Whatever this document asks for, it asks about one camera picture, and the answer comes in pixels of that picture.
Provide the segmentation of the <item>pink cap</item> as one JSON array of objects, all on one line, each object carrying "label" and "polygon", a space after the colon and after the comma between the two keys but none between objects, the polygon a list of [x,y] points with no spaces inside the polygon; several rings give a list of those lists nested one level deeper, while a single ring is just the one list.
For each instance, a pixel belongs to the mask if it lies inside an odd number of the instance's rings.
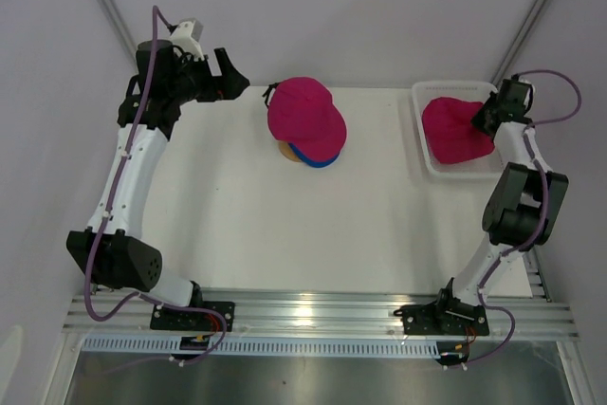
[{"label": "pink cap", "polygon": [[424,108],[421,116],[424,134],[440,164],[459,164],[494,152],[492,139],[470,123],[482,104],[480,101],[439,97],[432,99]]},{"label": "pink cap", "polygon": [[277,142],[327,142],[343,149],[347,126],[329,89],[311,77],[292,77],[264,93],[267,127]]}]

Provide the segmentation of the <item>blue cap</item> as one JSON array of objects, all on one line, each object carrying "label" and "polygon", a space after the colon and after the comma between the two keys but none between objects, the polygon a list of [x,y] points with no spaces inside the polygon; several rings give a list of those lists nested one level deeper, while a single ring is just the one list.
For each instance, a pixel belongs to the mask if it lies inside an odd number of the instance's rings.
[{"label": "blue cap", "polygon": [[325,168],[333,164],[340,156],[341,147],[327,142],[294,143],[288,146],[295,157],[312,168]]}]

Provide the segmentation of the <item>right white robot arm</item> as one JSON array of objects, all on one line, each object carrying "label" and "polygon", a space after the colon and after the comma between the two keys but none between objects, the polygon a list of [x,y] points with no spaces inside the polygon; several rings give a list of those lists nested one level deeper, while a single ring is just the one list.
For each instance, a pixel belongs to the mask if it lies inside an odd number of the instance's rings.
[{"label": "right white robot arm", "polygon": [[478,325],[486,335],[490,290],[514,260],[544,244],[554,228],[568,178],[552,171],[540,152],[529,117],[534,95],[532,83],[515,74],[503,80],[472,118],[472,125],[492,139],[504,170],[484,209],[485,239],[440,291],[432,310],[433,324],[442,332]]}]

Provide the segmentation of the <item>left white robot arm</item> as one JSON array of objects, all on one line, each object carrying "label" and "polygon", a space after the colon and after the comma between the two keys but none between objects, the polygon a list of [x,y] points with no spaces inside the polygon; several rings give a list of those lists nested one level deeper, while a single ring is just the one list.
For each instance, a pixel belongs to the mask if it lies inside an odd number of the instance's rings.
[{"label": "left white robot arm", "polygon": [[160,251],[143,241],[142,224],[156,166],[182,106],[233,101],[249,86],[223,47],[214,56],[217,74],[206,55],[177,39],[138,45],[138,72],[119,107],[118,144],[101,201],[85,229],[71,231],[66,239],[87,287],[131,289],[170,304],[173,320],[188,330],[204,321],[205,306],[194,299],[194,282],[166,268]]}]

